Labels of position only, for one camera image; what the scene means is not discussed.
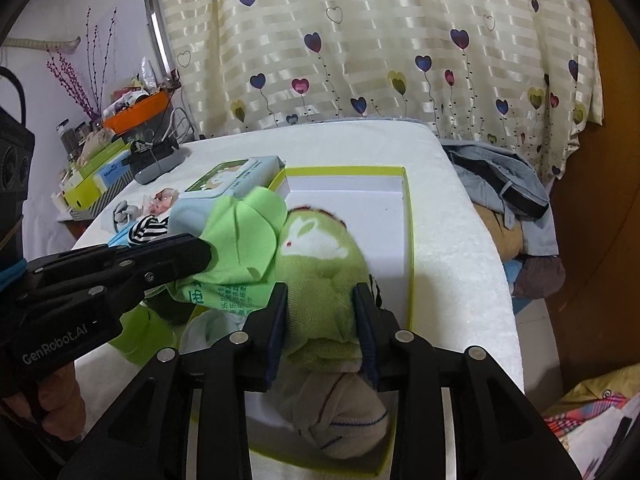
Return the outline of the left hand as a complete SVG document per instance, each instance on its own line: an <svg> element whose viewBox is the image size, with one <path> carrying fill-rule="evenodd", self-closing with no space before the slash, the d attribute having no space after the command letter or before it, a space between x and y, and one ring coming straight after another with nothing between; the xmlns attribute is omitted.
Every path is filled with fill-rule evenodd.
<svg viewBox="0 0 640 480"><path fill-rule="evenodd" d="M81 437L86 424L86 404L81 396L74 363L60 368L44 380L38 386L37 400L46 412L42 422L37 422L32 416L23 393L2 399L1 415L36 425L62 441Z"/></svg>

